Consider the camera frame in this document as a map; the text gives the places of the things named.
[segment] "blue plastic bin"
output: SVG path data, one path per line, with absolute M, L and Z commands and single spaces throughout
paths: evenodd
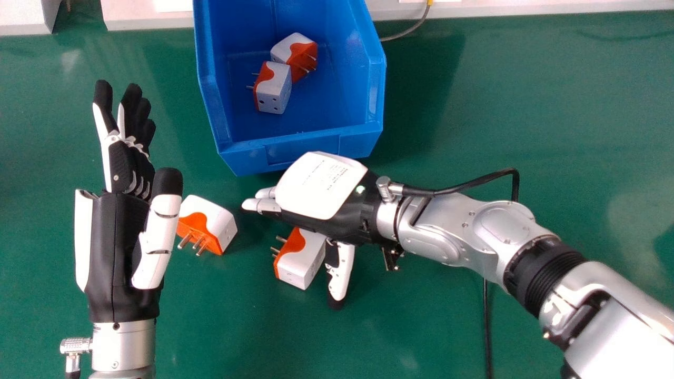
M 195 0 L 197 72 L 218 153 L 237 176 L 287 168 L 307 151 L 370 155 L 384 118 L 386 58 L 364 0 Z M 255 82 L 279 40 L 319 45 L 283 115 L 255 110 Z

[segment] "silver wrist cylinder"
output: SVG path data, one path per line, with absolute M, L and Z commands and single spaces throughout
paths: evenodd
M 119 372 L 154 365 L 155 321 L 94 323 L 93 370 Z

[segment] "black ribbed joint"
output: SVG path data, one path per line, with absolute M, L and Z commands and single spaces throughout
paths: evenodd
M 583 262 L 587 262 L 585 257 L 557 238 L 542 239 L 510 263 L 503 282 L 510 295 L 538 317 L 550 292 L 571 269 Z

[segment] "robotic arm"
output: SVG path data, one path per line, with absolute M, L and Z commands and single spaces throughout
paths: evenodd
M 355 246 L 376 243 L 389 269 L 407 251 L 497 283 L 564 351 L 565 379 L 674 377 L 674 312 L 588 261 L 517 202 L 392 183 L 357 161 L 310 152 L 242 207 L 342 246 L 330 259 L 326 251 L 331 305 L 344 301 Z
M 148 147 L 154 122 L 140 87 L 130 84 L 112 116 L 110 84 L 96 83 L 94 119 L 106 189 L 75 191 L 75 278 L 87 295 L 92 338 L 64 339 L 66 378 L 80 377 L 80 355 L 92 354 L 90 379 L 154 378 L 155 324 L 178 224 L 183 177 L 155 173 Z

